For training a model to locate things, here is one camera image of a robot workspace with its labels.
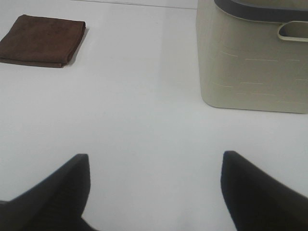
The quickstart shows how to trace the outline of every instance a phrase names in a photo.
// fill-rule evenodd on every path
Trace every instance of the storage bin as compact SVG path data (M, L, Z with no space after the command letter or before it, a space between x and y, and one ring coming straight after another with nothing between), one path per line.
M308 0L199 0L196 27L206 103L308 113Z

